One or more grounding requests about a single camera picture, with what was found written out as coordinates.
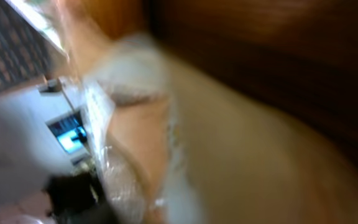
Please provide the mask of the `beige brown snack pouch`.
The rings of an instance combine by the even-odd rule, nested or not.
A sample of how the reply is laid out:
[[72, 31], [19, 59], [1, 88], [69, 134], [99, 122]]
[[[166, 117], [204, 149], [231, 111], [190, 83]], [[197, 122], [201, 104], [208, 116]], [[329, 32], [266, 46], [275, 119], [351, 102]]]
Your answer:
[[108, 202], [128, 223], [358, 223], [328, 139], [143, 34], [60, 34]]

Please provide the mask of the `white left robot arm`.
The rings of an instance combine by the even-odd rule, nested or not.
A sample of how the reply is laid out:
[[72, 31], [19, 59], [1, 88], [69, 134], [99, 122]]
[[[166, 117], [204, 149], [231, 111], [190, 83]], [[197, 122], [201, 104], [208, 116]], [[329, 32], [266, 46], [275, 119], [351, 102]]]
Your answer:
[[39, 82], [30, 82], [0, 94], [0, 205], [39, 191], [88, 153], [74, 129], [51, 130], [62, 129], [79, 108], [75, 93], [44, 93]]

